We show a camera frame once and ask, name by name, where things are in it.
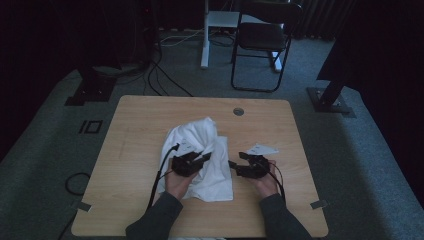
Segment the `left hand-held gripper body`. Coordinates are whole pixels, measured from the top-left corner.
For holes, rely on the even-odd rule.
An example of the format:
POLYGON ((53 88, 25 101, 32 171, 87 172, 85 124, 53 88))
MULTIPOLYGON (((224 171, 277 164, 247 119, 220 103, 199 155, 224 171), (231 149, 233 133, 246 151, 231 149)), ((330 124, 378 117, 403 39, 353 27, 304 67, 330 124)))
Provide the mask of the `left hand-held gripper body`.
POLYGON ((197 152, 196 148, 186 139, 183 139, 178 146, 176 154, 172 157, 172 170, 180 175, 189 177, 195 172, 198 172, 203 166, 195 164, 191 155, 197 152))

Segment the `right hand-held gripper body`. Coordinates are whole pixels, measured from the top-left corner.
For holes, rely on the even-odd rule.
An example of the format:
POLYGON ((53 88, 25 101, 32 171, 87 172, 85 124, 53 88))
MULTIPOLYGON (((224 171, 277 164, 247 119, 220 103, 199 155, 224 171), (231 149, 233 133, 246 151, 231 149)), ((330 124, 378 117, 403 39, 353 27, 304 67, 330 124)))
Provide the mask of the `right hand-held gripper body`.
POLYGON ((269 160, 266 158, 266 155, 276 154, 279 150, 274 147, 255 144, 249 150, 244 153, 250 154, 253 156, 253 159, 247 161, 247 165, 239 165, 238 169, 236 169, 236 174, 238 176, 258 179, 267 175, 270 171, 269 160))

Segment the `white tiered skirt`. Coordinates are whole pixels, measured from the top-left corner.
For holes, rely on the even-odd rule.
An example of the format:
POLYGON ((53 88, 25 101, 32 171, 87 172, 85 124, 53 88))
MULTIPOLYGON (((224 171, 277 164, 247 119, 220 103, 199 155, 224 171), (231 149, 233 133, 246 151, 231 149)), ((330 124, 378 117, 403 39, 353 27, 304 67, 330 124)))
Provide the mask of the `white tiered skirt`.
POLYGON ((168 162, 174 156, 188 153, 211 154, 204 162, 198 175, 189 185, 184 199, 198 198, 204 202, 231 201, 233 199, 232 177, 229 167, 227 138, 219 136, 216 123, 209 117, 176 126, 168 131, 165 138, 160 163, 168 162))

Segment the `person's right hand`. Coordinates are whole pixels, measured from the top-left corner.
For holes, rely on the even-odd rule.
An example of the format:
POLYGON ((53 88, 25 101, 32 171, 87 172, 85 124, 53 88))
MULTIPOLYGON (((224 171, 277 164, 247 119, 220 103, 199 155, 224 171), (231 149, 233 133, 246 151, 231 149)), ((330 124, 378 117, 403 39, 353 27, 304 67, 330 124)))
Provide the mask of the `person's right hand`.
POLYGON ((275 161, 270 160, 270 171, 267 175, 258 179, 249 179, 249 182, 254 186, 261 199, 279 193, 279 187, 275 176, 275 161))

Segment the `person's left hand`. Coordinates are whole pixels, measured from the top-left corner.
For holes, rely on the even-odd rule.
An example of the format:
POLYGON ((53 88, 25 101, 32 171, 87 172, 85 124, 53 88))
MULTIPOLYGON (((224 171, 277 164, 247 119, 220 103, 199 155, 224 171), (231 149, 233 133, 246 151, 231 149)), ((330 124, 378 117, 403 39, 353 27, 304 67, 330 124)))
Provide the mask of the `person's left hand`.
POLYGON ((190 184, 197 175, 198 173, 195 172, 189 177, 180 176, 172 170, 172 162, 169 162, 165 176, 165 191, 177 200, 181 200, 186 195, 190 184))

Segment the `black stand with grey base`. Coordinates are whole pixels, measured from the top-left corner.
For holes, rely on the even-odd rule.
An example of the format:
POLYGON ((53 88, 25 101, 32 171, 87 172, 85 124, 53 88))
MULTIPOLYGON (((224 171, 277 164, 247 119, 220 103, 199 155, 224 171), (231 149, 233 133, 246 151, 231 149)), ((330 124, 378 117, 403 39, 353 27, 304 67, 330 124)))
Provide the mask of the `black stand with grey base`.
POLYGON ((308 87, 306 91, 316 112, 338 113, 345 118, 355 118, 354 110, 341 95, 343 87, 341 82, 330 81, 325 88, 308 87))

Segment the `black folding chair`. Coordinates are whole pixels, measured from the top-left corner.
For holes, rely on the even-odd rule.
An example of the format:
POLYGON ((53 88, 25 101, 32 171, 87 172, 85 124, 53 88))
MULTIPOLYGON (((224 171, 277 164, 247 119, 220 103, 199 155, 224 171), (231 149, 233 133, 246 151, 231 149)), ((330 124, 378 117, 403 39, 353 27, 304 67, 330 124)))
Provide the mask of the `black folding chair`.
POLYGON ((235 42, 231 56, 231 86, 239 91, 272 93, 279 89, 291 47, 292 36, 303 14, 302 7, 281 0, 243 0, 236 25, 235 42), (259 55, 239 54, 238 49, 267 52, 267 58, 276 65, 284 54, 276 86, 271 89, 241 87, 236 84, 238 57, 259 58, 259 55))

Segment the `black stand with square base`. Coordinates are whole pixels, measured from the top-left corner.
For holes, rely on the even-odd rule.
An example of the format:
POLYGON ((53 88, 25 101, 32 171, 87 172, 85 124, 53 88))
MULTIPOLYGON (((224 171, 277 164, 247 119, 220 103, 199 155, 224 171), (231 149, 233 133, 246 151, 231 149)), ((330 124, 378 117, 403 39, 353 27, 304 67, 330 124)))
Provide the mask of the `black stand with square base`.
POLYGON ((73 96, 67 98, 66 106, 83 106, 86 102, 108 102, 117 79, 100 75, 92 67, 79 67, 82 78, 73 96))

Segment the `white desk frame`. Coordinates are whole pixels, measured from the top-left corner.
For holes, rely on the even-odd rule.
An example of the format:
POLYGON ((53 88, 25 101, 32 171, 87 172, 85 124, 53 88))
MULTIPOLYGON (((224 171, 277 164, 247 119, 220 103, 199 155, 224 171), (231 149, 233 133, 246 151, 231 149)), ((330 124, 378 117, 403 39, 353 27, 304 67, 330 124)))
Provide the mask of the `white desk frame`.
POLYGON ((235 28, 237 26, 239 13, 237 11, 210 10, 209 0, 204 0, 204 36, 200 67, 207 69, 209 66, 211 27, 235 28))

